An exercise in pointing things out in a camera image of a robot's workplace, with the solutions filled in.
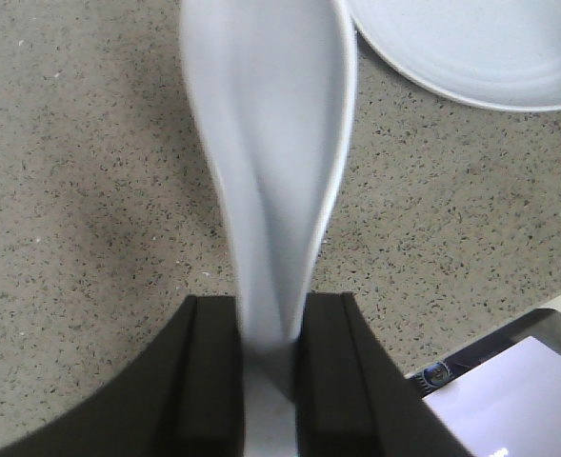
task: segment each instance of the white plate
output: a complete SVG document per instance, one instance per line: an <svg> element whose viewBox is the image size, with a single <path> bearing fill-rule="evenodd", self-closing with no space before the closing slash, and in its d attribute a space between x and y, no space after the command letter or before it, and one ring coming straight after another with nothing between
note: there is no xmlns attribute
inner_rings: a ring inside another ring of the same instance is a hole
<svg viewBox="0 0 561 457"><path fill-rule="evenodd" d="M347 0L372 47L468 105L561 109L561 0Z"/></svg>

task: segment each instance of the white ceramic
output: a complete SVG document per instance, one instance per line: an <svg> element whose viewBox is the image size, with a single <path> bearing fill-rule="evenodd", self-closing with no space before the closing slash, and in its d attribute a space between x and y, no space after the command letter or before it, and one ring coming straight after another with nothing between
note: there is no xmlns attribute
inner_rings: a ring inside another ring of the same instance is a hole
<svg viewBox="0 0 561 457"><path fill-rule="evenodd" d="M244 453L292 457L292 348L351 132L350 15L339 0L184 0L179 39L237 277Z"/></svg>
<svg viewBox="0 0 561 457"><path fill-rule="evenodd" d="M561 1L347 0L399 72L468 105L561 109Z"/></svg>

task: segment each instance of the plate rim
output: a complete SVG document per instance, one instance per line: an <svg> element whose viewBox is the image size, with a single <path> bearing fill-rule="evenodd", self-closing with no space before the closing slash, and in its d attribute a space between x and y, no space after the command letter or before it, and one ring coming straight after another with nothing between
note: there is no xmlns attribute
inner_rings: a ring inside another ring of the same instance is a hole
<svg viewBox="0 0 561 457"><path fill-rule="evenodd" d="M550 111L560 111L561 104L559 105L539 105L539 106L523 106L523 105L511 105L511 104L503 104L503 103L495 103L495 102L488 102L485 100L472 98L469 96L461 95L459 92L443 88L437 84L434 84L428 81L426 78L423 78L420 74L409 70L405 66L401 65L395 58L393 58L382 46L380 46L376 41L373 39L371 34L368 32L368 29L363 26L360 18L354 11L354 6L352 2L358 0L347 0L347 3L350 6L350 13L352 17L352 21L356 26L356 29L361 34L361 36L365 39L367 44L375 51L379 58L381 58L384 62L391 66L395 71L397 71L400 75L404 76L405 78L412 81L417 86L424 88L435 95L440 95L445 97L453 102L457 102L463 105L467 105L473 108L479 109L491 109L495 111L504 111L504 112L550 112Z"/></svg>

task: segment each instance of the white spoon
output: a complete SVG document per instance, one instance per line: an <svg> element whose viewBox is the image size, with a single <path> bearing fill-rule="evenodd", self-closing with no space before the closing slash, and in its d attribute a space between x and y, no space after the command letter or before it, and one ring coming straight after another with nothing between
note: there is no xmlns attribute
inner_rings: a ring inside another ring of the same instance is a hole
<svg viewBox="0 0 561 457"><path fill-rule="evenodd" d="M237 277L244 455L294 456L293 347L351 133L350 15L340 0L184 0L179 39Z"/></svg>

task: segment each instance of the speckled countertop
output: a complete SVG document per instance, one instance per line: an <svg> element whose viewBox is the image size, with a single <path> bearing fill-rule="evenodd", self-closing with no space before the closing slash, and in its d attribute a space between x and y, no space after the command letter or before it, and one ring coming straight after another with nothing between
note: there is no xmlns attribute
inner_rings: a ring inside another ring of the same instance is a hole
<svg viewBox="0 0 561 457"><path fill-rule="evenodd" d="M232 293L167 0L0 2L0 446L74 406L187 293ZM361 43L312 287L405 371L561 291L561 112L459 106Z"/></svg>

